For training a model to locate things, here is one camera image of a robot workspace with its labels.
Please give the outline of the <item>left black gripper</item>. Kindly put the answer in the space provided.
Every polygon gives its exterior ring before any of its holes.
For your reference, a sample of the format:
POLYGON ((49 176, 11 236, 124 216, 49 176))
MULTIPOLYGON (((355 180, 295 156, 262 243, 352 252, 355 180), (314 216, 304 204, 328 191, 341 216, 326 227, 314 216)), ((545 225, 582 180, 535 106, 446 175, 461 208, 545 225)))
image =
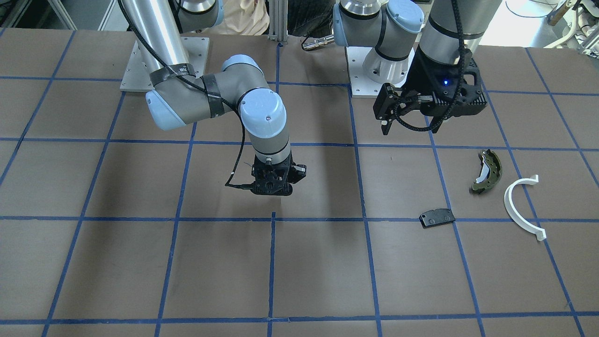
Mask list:
POLYGON ((415 57, 407 75, 405 89, 401 90, 391 83, 383 83, 373 105, 373 113, 381 121, 381 132, 387 136, 392 122, 398 117, 417 110, 419 93, 432 95, 433 101, 421 104, 423 115, 433 117, 425 132, 436 134, 442 123, 451 117, 477 115, 485 109, 485 94, 481 87, 481 73, 472 59, 472 51, 466 49, 465 75, 473 80, 464 80, 455 107, 449 115, 443 116, 451 104, 458 85, 460 72, 457 65, 438 63, 417 47, 415 57))

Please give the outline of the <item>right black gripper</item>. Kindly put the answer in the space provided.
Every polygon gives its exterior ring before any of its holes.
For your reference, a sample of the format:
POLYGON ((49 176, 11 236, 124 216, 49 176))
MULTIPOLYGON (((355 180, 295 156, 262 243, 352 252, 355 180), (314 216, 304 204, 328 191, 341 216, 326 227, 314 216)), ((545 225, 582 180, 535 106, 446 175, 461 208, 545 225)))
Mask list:
POLYGON ((255 181, 250 190, 256 195, 290 196, 293 192, 292 185, 306 175, 307 167, 293 162, 291 154, 278 164, 262 162, 255 156, 252 166, 255 181))

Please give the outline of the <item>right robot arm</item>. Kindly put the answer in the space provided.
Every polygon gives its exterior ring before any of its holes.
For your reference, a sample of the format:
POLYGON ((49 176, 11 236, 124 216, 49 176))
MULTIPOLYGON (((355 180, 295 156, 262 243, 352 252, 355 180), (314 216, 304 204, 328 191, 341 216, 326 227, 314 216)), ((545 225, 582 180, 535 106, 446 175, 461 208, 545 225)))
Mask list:
POLYGON ((287 113, 263 70, 248 55, 233 55, 216 74, 197 75, 181 33, 223 21, 220 0, 120 0, 126 21, 148 64, 146 102, 159 128, 171 130, 233 111, 255 152, 250 184, 235 188, 256 195, 289 196, 306 177, 293 162, 287 113))

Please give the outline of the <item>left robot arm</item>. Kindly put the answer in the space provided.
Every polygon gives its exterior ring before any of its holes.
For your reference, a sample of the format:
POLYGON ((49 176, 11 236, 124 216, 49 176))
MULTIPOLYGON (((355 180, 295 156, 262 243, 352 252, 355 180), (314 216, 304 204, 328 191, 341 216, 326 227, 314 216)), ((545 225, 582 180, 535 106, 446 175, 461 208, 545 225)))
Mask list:
POLYGON ((369 47, 363 69, 381 88, 374 117, 387 135, 396 121, 437 133, 444 121, 481 113, 488 101, 473 58, 499 0, 435 0, 425 15, 411 0, 339 0, 335 43, 369 47))

